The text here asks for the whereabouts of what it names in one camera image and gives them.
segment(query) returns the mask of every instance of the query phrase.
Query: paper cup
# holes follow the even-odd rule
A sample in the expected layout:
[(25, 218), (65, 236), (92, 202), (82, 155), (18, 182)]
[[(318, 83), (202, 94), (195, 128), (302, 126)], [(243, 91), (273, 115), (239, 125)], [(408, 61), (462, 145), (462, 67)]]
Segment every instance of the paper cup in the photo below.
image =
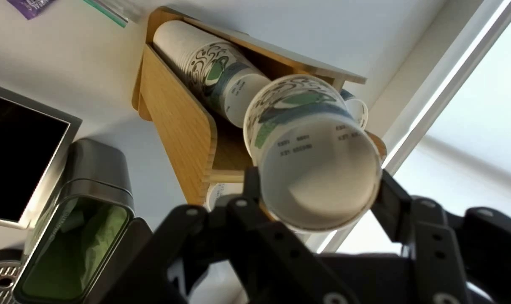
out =
[(291, 74), (266, 84), (251, 101), (243, 121), (243, 140), (253, 162), (259, 159), (261, 140), (273, 132), (266, 123), (273, 116), (293, 111), (308, 111), (313, 104), (332, 104), (345, 111), (344, 101), (335, 88), (308, 74)]
[(187, 74), (187, 66), (195, 52), (219, 42), (226, 40), (180, 20), (168, 20), (157, 27), (153, 34), (153, 45), (180, 76)]
[(263, 142), (258, 169), (264, 206), (308, 231), (357, 219), (376, 199), (381, 179), (371, 138), (349, 116), (327, 110), (275, 128)]
[(243, 71), (224, 83), (222, 94), (217, 94), (221, 96), (217, 110), (232, 125), (241, 128), (249, 103), (254, 94), (270, 83), (270, 79), (259, 72)]
[(237, 128), (253, 96), (270, 83), (232, 44), (183, 22), (165, 22), (153, 44), (185, 84)]

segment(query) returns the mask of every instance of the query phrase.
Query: screen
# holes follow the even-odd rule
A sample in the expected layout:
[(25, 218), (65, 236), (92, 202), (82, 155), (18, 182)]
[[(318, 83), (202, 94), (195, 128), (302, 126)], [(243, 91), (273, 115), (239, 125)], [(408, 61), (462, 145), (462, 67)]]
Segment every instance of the screen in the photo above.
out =
[(0, 219), (18, 221), (67, 126), (0, 98)]

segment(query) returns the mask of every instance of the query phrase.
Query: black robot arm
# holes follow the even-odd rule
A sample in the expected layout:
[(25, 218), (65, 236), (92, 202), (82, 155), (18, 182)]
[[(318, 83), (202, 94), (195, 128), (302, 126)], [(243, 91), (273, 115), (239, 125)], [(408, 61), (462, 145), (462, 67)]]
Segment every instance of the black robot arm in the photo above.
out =
[(214, 262), (229, 260), (249, 302), (511, 302), (511, 218), (474, 208), (453, 216), (411, 197), (388, 174), (371, 211), (401, 255), (317, 255), (258, 206), (258, 172), (209, 213), (177, 206), (101, 302), (189, 302)]

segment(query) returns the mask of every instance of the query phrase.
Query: cup rim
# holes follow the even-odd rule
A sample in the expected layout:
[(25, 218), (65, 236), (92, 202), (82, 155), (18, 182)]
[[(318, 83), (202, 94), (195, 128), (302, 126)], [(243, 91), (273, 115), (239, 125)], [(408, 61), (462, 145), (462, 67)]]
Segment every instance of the cup rim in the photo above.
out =
[[(349, 223), (352, 223), (357, 216), (364, 214), (374, 202), (376, 199), (376, 194), (377, 194), (377, 189), (379, 189), (379, 184), (381, 184), (381, 159), (379, 159), (379, 153), (376, 152), (376, 145), (372, 143), (372, 140), (369, 138), (369, 135), (349, 116), (340, 116), (340, 115), (335, 115), (335, 113), (327, 113), (327, 111), (318, 111), (318, 113), (313, 113), (313, 115), (308, 115), (305, 116), (305, 120), (317, 120), (320, 116), (325, 116), (325, 118), (330, 118), (330, 120), (335, 120), (339, 123), (345, 121), (345, 125), (352, 130), (356, 130), (362, 142), (371, 147), (369, 150), (372, 152), (374, 159), (376, 159), (376, 165), (377, 165), (377, 170), (376, 170), (376, 175), (374, 175), (374, 186), (372, 186), (372, 192), (369, 194), (369, 197), (366, 199), (366, 202), (362, 204), (362, 208), (359, 208), (354, 214), (349, 214), (345, 218), (342, 218), (339, 223), (335, 224), (300, 224), (296, 221), (290, 221), (290, 218), (283, 218), (281, 213), (278, 211), (273, 211), (270, 208), (270, 204), (266, 202), (266, 199), (263, 197), (263, 184), (261, 184), (261, 201), (263, 204), (268, 208), (268, 211), (271, 211), (271, 214), (275, 218), (278, 218), (280, 221), (290, 224), (290, 226), (295, 226), (298, 229), (305, 229), (305, 231), (330, 231), (330, 229), (335, 229), (335, 228), (340, 228), (340, 226), (345, 226)], [(263, 162), (266, 160), (266, 153), (275, 148), (276, 142), (283, 137), (283, 133), (293, 130), (295, 125), (290, 123), (286, 126), (283, 126), (281, 130), (278, 130), (278, 133), (275, 133), (273, 137), (270, 137), (270, 140), (261, 147), (261, 152), (259, 152), (259, 159), (256, 160), (256, 167), (259, 170), (259, 177), (263, 179)]]

